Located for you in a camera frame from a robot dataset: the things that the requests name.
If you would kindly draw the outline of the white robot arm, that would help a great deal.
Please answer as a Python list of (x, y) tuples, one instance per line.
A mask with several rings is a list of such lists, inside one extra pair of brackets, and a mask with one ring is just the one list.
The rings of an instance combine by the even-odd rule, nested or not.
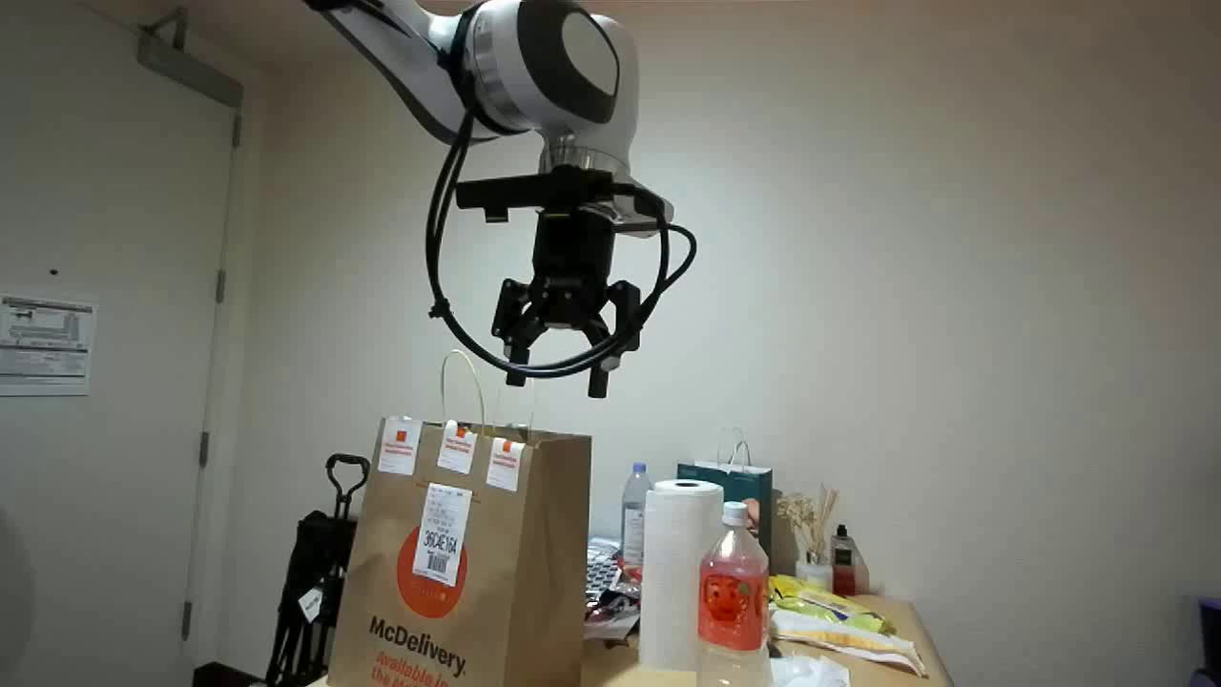
[[(611, 278), (613, 238), (648, 216), (628, 179), (628, 35), (577, 0), (474, 0), (458, 16), (418, 0), (305, 2), (451, 145), (422, 229), (430, 314), (512, 387), (583, 375), (603, 397), (648, 308), (632, 281)], [(492, 314), (502, 353), (486, 351), (441, 292), (451, 206), (487, 221), (536, 208), (534, 278), (506, 278)]]

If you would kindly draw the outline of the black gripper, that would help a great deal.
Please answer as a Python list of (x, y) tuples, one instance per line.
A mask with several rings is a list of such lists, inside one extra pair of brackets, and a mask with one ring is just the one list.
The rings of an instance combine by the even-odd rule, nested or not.
[(543, 212), (534, 238), (534, 278), (506, 278), (497, 297), (492, 333), (506, 351), (506, 387), (526, 387), (530, 342), (549, 328), (580, 328), (596, 348), (587, 397), (603, 399), (618, 365), (618, 333), (632, 323), (641, 290), (611, 281), (613, 224), (596, 212)]

